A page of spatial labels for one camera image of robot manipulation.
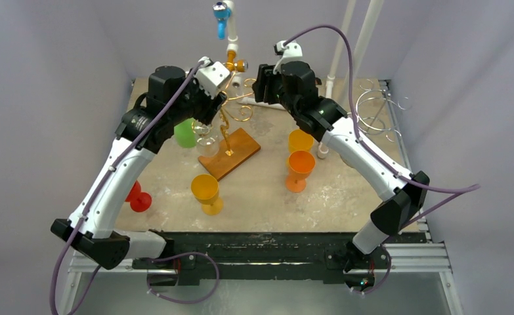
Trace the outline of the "yellow-orange plastic goblet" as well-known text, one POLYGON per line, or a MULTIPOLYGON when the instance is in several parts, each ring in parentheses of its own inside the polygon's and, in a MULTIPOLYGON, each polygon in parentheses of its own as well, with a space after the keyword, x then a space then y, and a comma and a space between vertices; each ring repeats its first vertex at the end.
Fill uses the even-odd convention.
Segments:
POLYGON ((193 178, 191 192, 200 203, 206 215, 218 215, 223 209, 223 200, 219 196, 219 183, 215 177, 201 174, 193 178))

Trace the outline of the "orange plastic goblet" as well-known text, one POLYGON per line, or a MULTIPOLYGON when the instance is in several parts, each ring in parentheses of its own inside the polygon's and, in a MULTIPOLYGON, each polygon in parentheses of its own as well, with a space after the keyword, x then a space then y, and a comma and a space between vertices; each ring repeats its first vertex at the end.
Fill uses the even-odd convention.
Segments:
POLYGON ((307 186, 307 179, 316 165, 314 156, 304 150, 297 150, 287 159, 288 175, 286 188, 293 193, 302 192, 307 186))

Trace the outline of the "red plastic goblet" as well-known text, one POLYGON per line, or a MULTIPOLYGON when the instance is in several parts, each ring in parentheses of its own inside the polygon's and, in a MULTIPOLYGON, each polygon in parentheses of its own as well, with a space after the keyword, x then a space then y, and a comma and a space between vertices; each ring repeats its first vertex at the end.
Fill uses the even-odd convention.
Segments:
POLYGON ((142 191, 140 183, 136 180, 125 199, 125 203, 128 203, 134 212, 141 213, 150 208, 152 197, 149 193, 142 191))

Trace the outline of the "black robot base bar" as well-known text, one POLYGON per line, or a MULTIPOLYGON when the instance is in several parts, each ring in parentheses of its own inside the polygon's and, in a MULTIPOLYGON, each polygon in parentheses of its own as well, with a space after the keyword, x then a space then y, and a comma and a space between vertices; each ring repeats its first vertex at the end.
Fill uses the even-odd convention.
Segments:
POLYGON ((178 272, 179 285, 201 280, 314 280, 369 289, 389 266, 378 247, 361 253, 352 232, 163 232, 158 259, 135 259, 133 268, 178 272))

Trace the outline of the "yellow faucet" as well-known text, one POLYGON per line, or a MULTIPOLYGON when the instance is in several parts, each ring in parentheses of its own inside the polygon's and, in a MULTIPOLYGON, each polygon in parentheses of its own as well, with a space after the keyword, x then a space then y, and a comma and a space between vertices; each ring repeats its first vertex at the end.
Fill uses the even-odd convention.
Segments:
POLYGON ((237 52, 234 50, 227 50, 225 67, 230 72, 244 73, 248 69, 248 63, 237 57, 237 52))

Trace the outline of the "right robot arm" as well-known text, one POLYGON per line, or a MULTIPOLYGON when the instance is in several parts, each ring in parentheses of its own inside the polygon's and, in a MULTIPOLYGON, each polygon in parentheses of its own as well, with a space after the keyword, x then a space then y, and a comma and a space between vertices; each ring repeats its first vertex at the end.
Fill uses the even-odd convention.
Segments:
POLYGON ((411 172, 380 150, 359 131, 350 113, 318 94, 315 80, 310 66, 302 61, 261 64, 251 88, 256 101, 281 104, 302 131, 337 152, 382 200, 347 249, 348 261, 362 267, 371 261, 377 247, 398 234, 419 212, 430 179, 422 171, 411 172))

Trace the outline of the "white PVC pipe frame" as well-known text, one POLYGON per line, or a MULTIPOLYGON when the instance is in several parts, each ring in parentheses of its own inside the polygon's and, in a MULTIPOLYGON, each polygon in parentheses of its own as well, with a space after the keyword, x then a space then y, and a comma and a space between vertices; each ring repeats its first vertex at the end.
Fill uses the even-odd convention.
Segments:
MULTIPOLYGON (((221 3, 230 11, 229 17, 228 17, 228 24, 227 27, 230 29, 234 29, 236 23, 234 21, 234 3, 233 1, 221 1, 221 3)), ((347 6, 345 9, 345 14, 343 17, 343 22, 341 25, 341 30, 346 33, 349 29, 349 25, 353 16, 354 8, 356 5, 356 1, 348 1, 347 6)), ((332 64, 330 66, 329 74, 327 75, 327 79, 323 82, 324 88, 325 88, 325 96, 328 98, 332 97, 333 94, 333 87, 334 87, 334 80, 335 80, 335 73, 337 71, 337 67, 341 58, 341 49, 342 49, 342 40, 339 39, 335 48, 332 64)), ((276 110, 282 110, 281 106, 279 104, 266 104, 264 102, 256 102, 254 98, 245 96, 237 100, 237 103, 242 105, 255 105, 255 106, 261 106, 266 108, 272 108, 276 110)), ((318 145, 316 156, 319 159, 325 159, 329 153, 329 149, 326 145, 322 144, 321 142, 318 145)))

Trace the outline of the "chrome spiral glass rack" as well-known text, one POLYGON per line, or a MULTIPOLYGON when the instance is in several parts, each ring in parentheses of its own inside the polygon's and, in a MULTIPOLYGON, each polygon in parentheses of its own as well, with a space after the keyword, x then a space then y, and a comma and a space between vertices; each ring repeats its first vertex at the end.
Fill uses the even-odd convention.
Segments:
POLYGON ((407 111, 411 106, 393 98, 388 81, 367 78, 358 87, 361 94, 354 107, 360 131, 369 136, 384 136, 389 142, 401 140, 395 114, 407 111))

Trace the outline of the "small clear glass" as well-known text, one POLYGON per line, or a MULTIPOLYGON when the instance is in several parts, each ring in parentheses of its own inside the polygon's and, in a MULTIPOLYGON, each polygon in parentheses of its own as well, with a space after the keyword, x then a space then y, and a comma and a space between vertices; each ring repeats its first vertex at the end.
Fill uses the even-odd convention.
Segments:
POLYGON ((194 121, 192 131, 196 135, 196 149, 201 156, 210 158, 218 153, 220 140, 212 124, 204 125, 194 121))

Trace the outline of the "blue faucet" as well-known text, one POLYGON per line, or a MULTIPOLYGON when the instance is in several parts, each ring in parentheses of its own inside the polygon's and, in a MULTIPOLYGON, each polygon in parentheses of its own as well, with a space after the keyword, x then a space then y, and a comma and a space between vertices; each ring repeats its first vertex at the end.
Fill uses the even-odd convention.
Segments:
POLYGON ((231 15, 231 9, 225 1, 216 2, 213 7, 213 15, 217 20, 217 38, 225 39, 228 19, 231 15))

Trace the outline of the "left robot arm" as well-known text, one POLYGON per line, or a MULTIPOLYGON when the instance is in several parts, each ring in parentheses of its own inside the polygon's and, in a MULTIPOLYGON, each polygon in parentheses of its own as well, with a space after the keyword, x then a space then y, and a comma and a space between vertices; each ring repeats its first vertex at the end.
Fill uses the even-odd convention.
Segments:
POLYGON ((67 219, 56 219, 51 232, 99 266, 110 270, 125 259, 149 259, 167 268, 174 251, 156 232, 115 229, 116 219, 139 175, 187 119, 210 124, 222 104, 231 72, 220 62, 185 72, 160 66, 148 78, 148 90, 126 112, 103 168, 83 201, 67 219))

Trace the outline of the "green plastic goblet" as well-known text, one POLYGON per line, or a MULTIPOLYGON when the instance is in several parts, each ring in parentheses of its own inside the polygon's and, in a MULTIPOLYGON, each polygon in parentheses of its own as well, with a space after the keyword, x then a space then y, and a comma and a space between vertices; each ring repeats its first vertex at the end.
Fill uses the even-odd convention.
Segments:
POLYGON ((196 146, 196 135, 192 130, 193 118, 189 118, 174 127, 174 136, 181 148, 196 146))

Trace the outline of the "yellow plastic goblet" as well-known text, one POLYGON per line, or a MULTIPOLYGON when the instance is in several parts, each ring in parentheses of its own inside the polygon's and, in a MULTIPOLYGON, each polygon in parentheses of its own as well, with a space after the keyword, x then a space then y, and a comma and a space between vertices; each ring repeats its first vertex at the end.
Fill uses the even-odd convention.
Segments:
POLYGON ((296 129, 288 135, 288 150, 290 153, 295 151, 309 152, 314 144, 314 138, 306 132, 296 129))

